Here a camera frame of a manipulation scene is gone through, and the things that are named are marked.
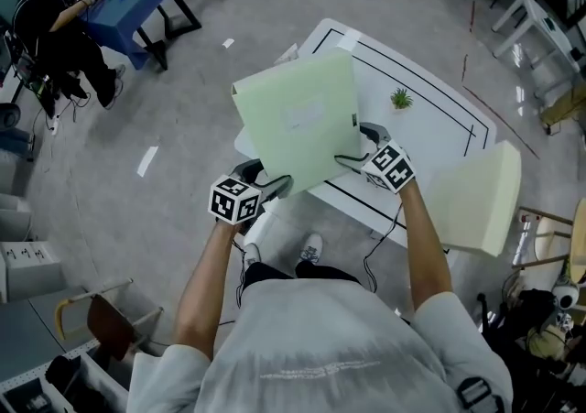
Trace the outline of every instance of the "black and white marker cube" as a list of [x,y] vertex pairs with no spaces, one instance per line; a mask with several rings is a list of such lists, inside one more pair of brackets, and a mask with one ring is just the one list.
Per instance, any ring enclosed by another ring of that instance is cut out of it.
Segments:
[[212,184],[208,212],[227,223],[241,223],[256,216],[261,193],[240,180],[222,175]]
[[407,154],[393,140],[363,165],[362,172],[373,185],[393,193],[398,193],[415,177],[415,170]]

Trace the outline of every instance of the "white table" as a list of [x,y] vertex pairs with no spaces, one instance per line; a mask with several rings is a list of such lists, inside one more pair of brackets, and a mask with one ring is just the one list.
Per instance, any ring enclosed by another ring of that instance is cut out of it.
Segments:
[[[349,50],[354,58],[361,122],[383,125],[409,154],[424,191],[434,174],[494,143],[496,127],[461,94],[413,61],[376,40],[331,19],[322,20],[298,51],[299,56],[322,53],[333,47]],[[407,88],[413,106],[393,113],[390,95]],[[237,151],[258,158],[243,130],[234,141]],[[386,234],[400,199],[367,183],[353,172],[309,190],[309,193],[352,216],[380,234]],[[407,246],[404,216],[389,238]]]
[[[539,32],[541,32],[549,40],[553,46],[553,50],[551,50],[546,56],[531,61],[531,68],[537,68],[538,65],[551,58],[556,52],[559,52],[564,60],[568,62],[573,72],[580,72],[580,66],[570,55],[573,47],[566,37],[566,34],[563,33],[555,21],[549,17],[548,13],[540,5],[538,5],[535,0],[515,0],[515,2],[512,3],[511,6],[501,16],[501,18],[493,25],[493,31],[496,32],[499,30],[503,24],[521,7],[526,10],[526,19],[518,28],[515,29],[515,32],[513,32],[501,45],[496,48],[496,50],[493,52],[495,57],[500,57],[509,48],[511,48],[511,46],[516,43],[531,27],[535,26]],[[550,28],[546,23],[546,19],[551,22],[552,28]],[[571,76],[564,76],[561,79],[552,82],[550,85],[540,88],[536,92],[536,97],[542,97],[545,92],[559,86],[563,82],[567,81],[570,77]]]

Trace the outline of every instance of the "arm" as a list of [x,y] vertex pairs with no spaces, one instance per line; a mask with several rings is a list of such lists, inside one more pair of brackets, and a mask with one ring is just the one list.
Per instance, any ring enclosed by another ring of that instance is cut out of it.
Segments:
[[435,294],[451,292],[450,269],[417,182],[399,192],[407,228],[411,297],[415,310]]
[[510,411],[513,388],[508,370],[453,294],[448,262],[418,184],[411,180],[399,194],[405,210],[416,311],[412,328],[441,360],[449,386],[456,390],[465,379],[479,376],[489,384],[493,395],[505,402],[505,411]]
[[210,360],[222,313],[230,249],[237,232],[235,226],[223,221],[216,223],[183,291],[175,319],[173,342],[192,346]]
[[63,26],[67,26],[77,15],[84,9],[92,5],[92,0],[80,0],[75,5],[63,9],[55,19],[55,22],[49,29],[49,32],[55,32]]

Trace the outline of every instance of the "wrist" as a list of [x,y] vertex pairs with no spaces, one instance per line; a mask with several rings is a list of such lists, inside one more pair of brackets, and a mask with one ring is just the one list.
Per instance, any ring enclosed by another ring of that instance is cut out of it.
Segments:
[[415,178],[413,178],[399,191],[399,196],[401,197],[402,201],[405,201],[405,199],[408,199],[410,195],[417,192],[418,190],[418,183]]
[[238,230],[240,229],[240,224],[230,224],[230,223],[227,223],[226,221],[219,219],[216,222],[216,229],[218,229],[218,231],[220,231],[220,232],[235,236],[236,234],[238,234]]

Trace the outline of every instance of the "white t-shirt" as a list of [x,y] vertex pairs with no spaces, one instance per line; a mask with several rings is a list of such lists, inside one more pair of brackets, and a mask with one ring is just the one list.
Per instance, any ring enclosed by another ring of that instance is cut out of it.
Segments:
[[452,293],[409,326],[351,281],[271,279],[246,289],[212,362],[183,345],[138,354],[127,411],[451,413],[476,376],[510,411],[508,370]]

